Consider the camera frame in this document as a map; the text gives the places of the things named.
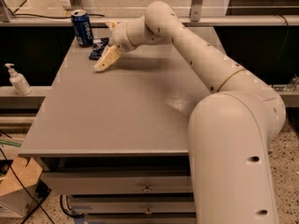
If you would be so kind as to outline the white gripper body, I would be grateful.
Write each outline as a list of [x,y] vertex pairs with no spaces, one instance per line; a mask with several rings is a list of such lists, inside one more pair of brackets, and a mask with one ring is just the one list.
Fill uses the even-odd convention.
[[118,26],[111,31],[111,44],[121,52],[129,52],[136,49],[136,46],[129,37],[129,21],[118,22]]

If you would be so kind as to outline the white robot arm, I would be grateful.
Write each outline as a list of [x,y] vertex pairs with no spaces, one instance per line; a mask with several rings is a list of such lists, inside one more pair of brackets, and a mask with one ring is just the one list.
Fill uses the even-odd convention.
[[286,119],[280,95],[186,28],[165,2],[107,27],[111,44],[95,70],[106,71],[124,52],[165,41],[210,91],[188,126],[196,224],[279,224],[268,153]]

